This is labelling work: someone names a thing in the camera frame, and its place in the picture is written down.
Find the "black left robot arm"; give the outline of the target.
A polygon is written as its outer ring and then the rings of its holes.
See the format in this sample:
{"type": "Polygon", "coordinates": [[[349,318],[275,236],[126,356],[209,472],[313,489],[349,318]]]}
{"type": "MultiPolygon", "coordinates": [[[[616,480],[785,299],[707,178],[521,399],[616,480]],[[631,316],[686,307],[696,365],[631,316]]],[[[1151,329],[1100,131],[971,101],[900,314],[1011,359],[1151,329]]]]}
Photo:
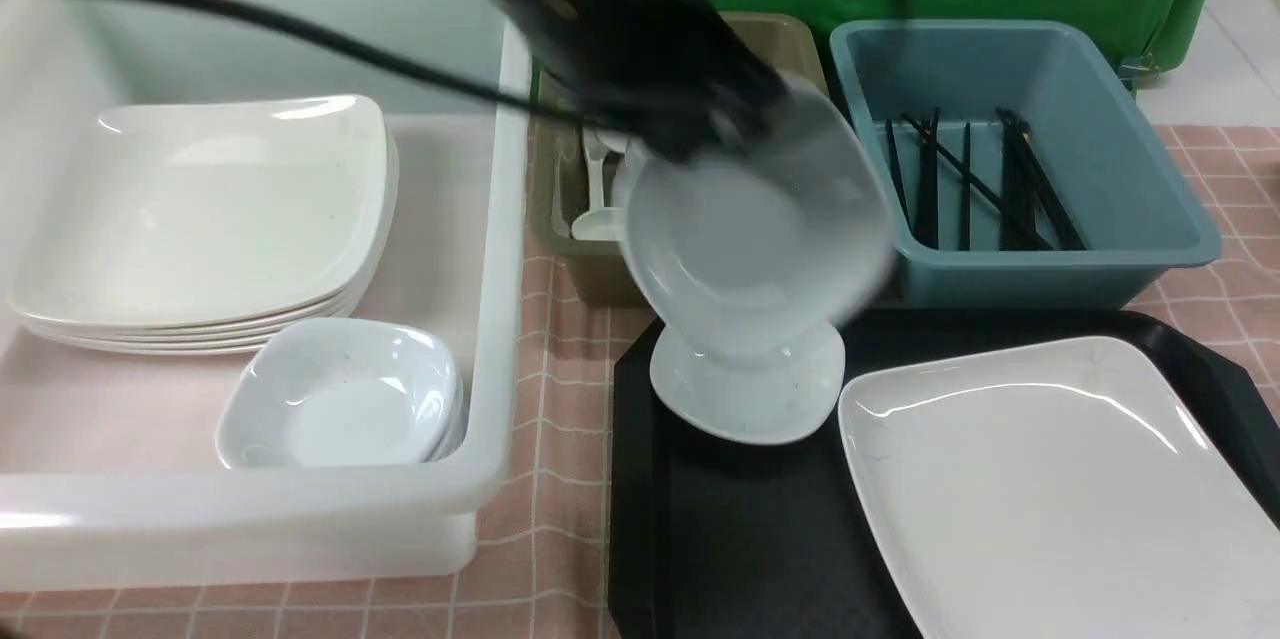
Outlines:
{"type": "Polygon", "coordinates": [[[241,0],[129,0],[270,29],[404,79],[527,115],[634,136],[673,163],[744,152],[771,138],[787,91],[710,0],[492,0],[568,100],[507,95],[367,45],[312,20],[241,0]]]}

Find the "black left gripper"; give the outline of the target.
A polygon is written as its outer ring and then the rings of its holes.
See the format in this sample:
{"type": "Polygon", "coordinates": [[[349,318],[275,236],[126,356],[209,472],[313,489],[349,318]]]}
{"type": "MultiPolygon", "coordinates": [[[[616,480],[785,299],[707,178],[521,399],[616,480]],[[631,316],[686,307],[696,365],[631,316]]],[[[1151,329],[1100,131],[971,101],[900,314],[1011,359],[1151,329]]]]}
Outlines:
{"type": "Polygon", "coordinates": [[[563,96],[672,163],[742,152],[772,132],[785,79],[714,9],[627,15],[588,38],[559,73],[563,96]]]}

